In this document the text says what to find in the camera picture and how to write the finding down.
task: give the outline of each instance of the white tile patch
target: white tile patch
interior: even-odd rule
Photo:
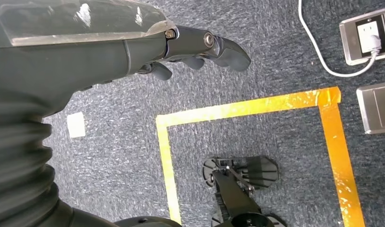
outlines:
[[[85,136],[85,121],[82,112],[67,116],[67,127],[70,138]]]

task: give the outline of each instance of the clear plastic cover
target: clear plastic cover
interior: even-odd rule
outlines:
[[[13,46],[135,39],[175,28],[136,0],[0,0],[0,25]]]

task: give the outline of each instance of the gray carpet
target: gray carpet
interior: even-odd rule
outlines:
[[[252,58],[236,73],[211,62],[194,71],[169,64],[163,82],[134,75],[74,94],[45,121],[53,135],[61,198],[111,221],[168,217],[155,117],[187,109],[338,86],[340,110],[368,227],[385,226],[385,134],[364,135],[355,91],[385,82],[385,60],[362,76],[341,79],[322,68],[299,23],[297,0],[152,0],[179,25],[205,28],[241,44]],[[304,0],[304,17],[330,68],[345,64],[339,22],[385,7],[385,0]],[[69,114],[82,111],[86,136],[70,139]],[[215,211],[213,189],[201,179],[206,157],[267,155],[281,180],[256,193],[265,213],[290,227],[342,227],[341,212],[316,108],[171,127],[173,165],[186,227],[206,227]]]

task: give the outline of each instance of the metal screw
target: metal screw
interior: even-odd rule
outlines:
[[[176,32],[172,29],[169,29],[166,32],[164,32],[164,35],[166,36],[166,38],[172,39],[172,38],[176,37]]]
[[[205,35],[204,35],[204,43],[209,48],[213,47],[213,45],[214,45],[214,37],[213,37],[212,33],[210,33],[210,32],[205,33]]]

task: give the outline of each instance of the robotic hand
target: robotic hand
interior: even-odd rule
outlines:
[[[0,227],[178,227],[113,224],[63,203],[42,145],[51,126],[41,121],[94,84],[134,73],[169,79],[161,62],[199,69],[204,59],[237,71],[250,64],[233,41],[175,26],[134,0],[0,0]]]

